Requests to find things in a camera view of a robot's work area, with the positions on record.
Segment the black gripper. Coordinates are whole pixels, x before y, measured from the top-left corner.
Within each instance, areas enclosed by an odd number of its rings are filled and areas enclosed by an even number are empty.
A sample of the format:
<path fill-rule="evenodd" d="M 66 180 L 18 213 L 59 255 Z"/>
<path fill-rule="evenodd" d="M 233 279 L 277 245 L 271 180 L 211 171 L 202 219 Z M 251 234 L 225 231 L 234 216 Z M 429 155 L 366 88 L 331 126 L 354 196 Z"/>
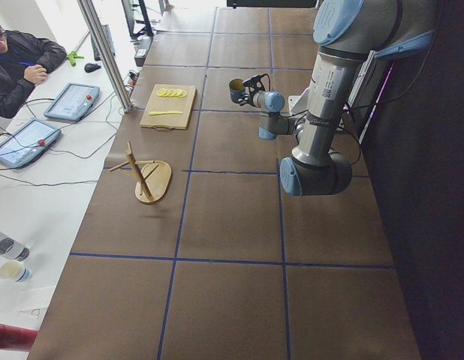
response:
<path fill-rule="evenodd" d="M 246 104 L 250 104 L 251 106 L 255 105 L 254 98 L 259 95 L 260 92 L 264 92 L 266 90 L 265 85 L 262 83 L 262 79 L 264 77 L 264 74 L 258 74 L 243 80 L 243 85 L 248 89 L 248 95 L 245 95 L 238 100 L 238 104 L 240 106 L 245 106 Z"/>

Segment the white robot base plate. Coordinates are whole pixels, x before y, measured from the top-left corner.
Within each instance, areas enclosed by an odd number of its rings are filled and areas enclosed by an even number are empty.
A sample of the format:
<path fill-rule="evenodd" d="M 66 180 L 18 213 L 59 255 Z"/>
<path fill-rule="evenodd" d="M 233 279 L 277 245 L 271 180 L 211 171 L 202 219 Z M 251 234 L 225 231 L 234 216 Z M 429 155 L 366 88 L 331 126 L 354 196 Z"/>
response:
<path fill-rule="evenodd" d="M 292 116 L 296 116 L 306 112 L 308 109 L 308 99 L 309 94 L 290 95 L 288 97 L 289 113 Z"/>

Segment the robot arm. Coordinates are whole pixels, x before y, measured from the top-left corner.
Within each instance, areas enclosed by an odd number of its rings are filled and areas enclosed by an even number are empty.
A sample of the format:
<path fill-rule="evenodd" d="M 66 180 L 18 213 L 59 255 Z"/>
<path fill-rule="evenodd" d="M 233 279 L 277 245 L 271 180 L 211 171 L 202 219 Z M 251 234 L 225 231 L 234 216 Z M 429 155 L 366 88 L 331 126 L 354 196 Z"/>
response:
<path fill-rule="evenodd" d="M 285 99 L 266 91 L 261 76 L 229 83 L 231 100 L 267 113 L 259 135 L 293 134 L 298 144 L 280 163 L 284 191 L 293 197 L 338 194 L 350 184 L 351 164 L 331 149 L 356 72 L 374 52 L 394 59 L 432 43 L 437 1 L 324 1 L 318 7 L 313 38 L 318 54 L 310 85 L 300 95 L 303 111 L 280 114 Z"/>

